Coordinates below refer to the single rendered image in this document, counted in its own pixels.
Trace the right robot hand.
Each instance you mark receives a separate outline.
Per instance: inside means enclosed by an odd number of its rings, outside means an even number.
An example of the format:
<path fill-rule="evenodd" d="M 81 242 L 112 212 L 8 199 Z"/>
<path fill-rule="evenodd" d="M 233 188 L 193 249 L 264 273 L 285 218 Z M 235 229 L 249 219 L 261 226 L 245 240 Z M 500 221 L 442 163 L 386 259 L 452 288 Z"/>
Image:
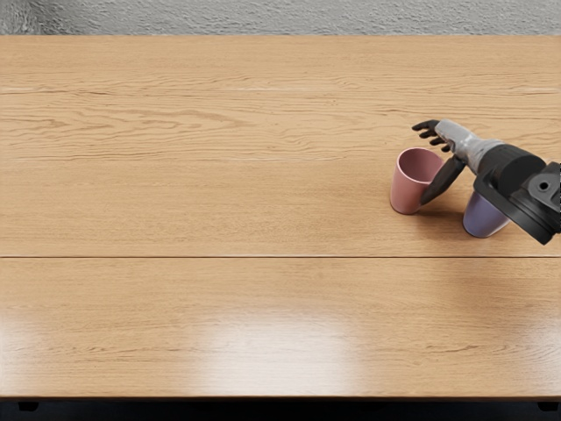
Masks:
<path fill-rule="evenodd" d="M 429 139 L 432 146 L 442 145 L 443 152 L 452 153 L 422 193 L 421 205 L 442 195 L 457 180 L 464 168 L 469 168 L 477 175 L 484 156 L 493 148 L 504 145 L 504 142 L 498 139 L 481 139 L 449 119 L 423 121 L 413 125 L 411 129 L 419 132 L 421 139 Z"/>

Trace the pink cup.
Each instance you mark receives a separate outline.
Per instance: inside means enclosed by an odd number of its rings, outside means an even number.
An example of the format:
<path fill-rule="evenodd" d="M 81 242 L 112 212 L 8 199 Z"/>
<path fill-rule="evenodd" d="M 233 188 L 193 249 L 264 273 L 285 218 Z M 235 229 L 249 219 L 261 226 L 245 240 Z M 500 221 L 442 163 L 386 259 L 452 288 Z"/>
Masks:
<path fill-rule="evenodd" d="M 434 180 L 444 160 L 426 148 L 412 147 L 397 157 L 390 189 L 391 207 L 410 215 L 421 207 L 421 196 Z"/>

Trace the lavender cup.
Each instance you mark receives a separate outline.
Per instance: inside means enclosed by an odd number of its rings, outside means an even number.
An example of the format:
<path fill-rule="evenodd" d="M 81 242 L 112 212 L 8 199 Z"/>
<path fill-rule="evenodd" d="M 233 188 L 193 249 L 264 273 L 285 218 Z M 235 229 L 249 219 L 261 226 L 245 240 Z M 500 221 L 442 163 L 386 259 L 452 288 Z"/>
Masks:
<path fill-rule="evenodd" d="M 473 191 L 463 216 L 463 227 L 467 233 L 484 239 L 494 235 L 509 223 L 508 217 L 481 194 Z"/>

